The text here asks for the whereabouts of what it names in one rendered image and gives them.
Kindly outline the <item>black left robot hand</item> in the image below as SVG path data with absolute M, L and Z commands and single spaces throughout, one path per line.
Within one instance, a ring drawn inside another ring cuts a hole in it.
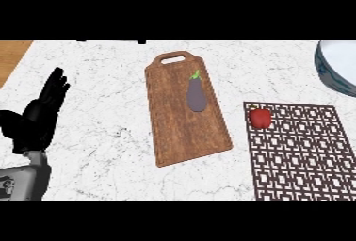
M 38 97 L 29 101 L 20 114 L 0 110 L 0 131 L 11 139 L 11 152 L 45 151 L 56 130 L 59 109 L 69 84 L 63 69 L 54 68 Z

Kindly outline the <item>red tomato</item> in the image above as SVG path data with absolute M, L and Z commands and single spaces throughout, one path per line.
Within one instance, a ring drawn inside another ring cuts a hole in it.
M 271 111 L 252 105 L 249 107 L 249 124 L 257 129 L 268 128 L 271 125 Z

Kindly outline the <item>brown patterned placemat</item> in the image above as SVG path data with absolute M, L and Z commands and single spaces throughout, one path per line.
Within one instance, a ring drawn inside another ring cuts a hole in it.
M 246 127 L 254 196 L 259 201 L 356 201 L 356 154 L 330 105 L 245 102 L 271 113 Z

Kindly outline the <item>brown wooden cutting board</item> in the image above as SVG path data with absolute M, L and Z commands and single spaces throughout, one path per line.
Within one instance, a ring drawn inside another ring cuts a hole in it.
M 199 73 L 206 107 L 186 101 L 190 77 Z M 155 164 L 159 167 L 231 149 L 231 141 L 202 58 L 186 51 L 155 57 L 144 69 Z

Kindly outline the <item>purple eggplant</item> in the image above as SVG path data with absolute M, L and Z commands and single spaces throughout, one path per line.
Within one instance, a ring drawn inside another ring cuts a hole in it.
M 186 92 L 186 102 L 193 112 L 202 112 L 206 107 L 206 99 L 202 91 L 200 71 L 194 70 L 189 78 L 189 87 Z

